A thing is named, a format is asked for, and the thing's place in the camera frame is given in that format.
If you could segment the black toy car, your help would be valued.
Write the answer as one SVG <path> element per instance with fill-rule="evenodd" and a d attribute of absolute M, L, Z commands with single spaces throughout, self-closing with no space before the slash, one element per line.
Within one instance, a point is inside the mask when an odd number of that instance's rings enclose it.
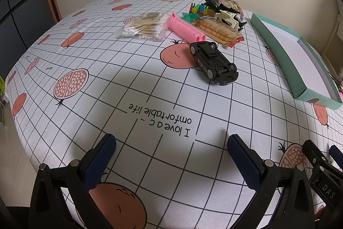
<path fill-rule="evenodd" d="M 214 84 L 226 86 L 238 79 L 237 67 L 209 41 L 190 44 L 190 52 L 205 76 Z"/>

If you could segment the packaged biscuit bar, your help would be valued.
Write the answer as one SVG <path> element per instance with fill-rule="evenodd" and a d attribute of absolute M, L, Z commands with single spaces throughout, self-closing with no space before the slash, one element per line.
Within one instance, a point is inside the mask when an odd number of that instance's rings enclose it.
<path fill-rule="evenodd" d="M 235 44 L 244 41 L 240 32 L 214 18 L 199 17 L 192 22 L 192 25 L 222 45 L 233 47 Z"/>

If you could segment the pastel beaded hair band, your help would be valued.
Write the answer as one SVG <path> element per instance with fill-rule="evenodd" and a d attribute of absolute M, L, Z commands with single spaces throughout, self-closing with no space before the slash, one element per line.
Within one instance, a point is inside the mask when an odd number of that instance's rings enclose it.
<path fill-rule="evenodd" d="M 237 11 L 241 15 L 241 17 L 244 16 L 243 9 L 236 0 L 219 0 L 219 3 L 229 9 Z"/>

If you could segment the pink hair roller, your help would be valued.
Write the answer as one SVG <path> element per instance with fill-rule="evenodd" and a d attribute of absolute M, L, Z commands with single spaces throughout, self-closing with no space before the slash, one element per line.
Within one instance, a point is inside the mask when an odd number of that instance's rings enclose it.
<path fill-rule="evenodd" d="M 172 13 L 168 20 L 168 28 L 183 38 L 187 43 L 201 42 L 206 39 L 206 35 L 203 32 L 178 18 L 175 13 Z"/>

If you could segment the colourful mini clips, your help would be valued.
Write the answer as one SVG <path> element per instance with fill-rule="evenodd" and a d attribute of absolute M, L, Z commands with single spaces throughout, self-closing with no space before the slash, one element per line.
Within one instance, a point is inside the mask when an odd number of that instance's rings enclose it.
<path fill-rule="evenodd" d="M 206 16 L 208 13 L 208 6 L 205 3 L 191 3 L 189 13 Z"/>

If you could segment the green hair clip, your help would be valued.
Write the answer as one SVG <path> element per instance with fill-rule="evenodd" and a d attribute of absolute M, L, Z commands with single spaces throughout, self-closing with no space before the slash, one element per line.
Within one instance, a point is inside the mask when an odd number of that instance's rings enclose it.
<path fill-rule="evenodd" d="M 183 13 L 181 20 L 191 24 L 193 21 L 195 21 L 198 18 L 200 18 L 200 15 L 197 13 Z"/>

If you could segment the cotton swab bag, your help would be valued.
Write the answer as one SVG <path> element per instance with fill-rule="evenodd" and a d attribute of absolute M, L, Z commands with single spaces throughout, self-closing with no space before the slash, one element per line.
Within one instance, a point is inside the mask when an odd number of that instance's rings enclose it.
<path fill-rule="evenodd" d="M 167 13 L 145 13 L 129 21 L 116 31 L 116 37 L 161 41 L 168 29 L 170 15 Z"/>

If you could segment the teal shallow box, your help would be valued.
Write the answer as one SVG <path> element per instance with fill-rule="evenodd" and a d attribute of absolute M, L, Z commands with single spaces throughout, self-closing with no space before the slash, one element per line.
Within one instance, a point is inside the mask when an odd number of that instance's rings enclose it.
<path fill-rule="evenodd" d="M 253 13 L 251 24 L 278 61 L 295 99 L 337 110 L 338 88 L 317 51 L 288 27 Z"/>

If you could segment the fruit print grid tablecloth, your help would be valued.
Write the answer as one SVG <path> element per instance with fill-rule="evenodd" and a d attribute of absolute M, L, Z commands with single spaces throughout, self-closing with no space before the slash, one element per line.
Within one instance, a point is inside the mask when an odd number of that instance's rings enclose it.
<path fill-rule="evenodd" d="M 106 133 L 117 149 L 102 182 L 127 228 L 229 228 L 253 197 L 229 153 L 238 134 L 281 163 L 306 140 L 342 147 L 342 110 L 293 98 L 250 24 L 219 47 L 238 80 L 213 84 L 174 32 L 120 37 L 148 12 L 186 12 L 201 0 L 98 0 L 45 27 L 5 72 L 15 126 L 34 168 L 66 166 Z"/>

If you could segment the dark window frame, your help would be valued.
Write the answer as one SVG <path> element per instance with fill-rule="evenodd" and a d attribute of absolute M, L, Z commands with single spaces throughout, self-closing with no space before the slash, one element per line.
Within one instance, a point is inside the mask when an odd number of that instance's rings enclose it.
<path fill-rule="evenodd" d="M 1 0 L 1 77 L 61 19 L 56 0 Z"/>

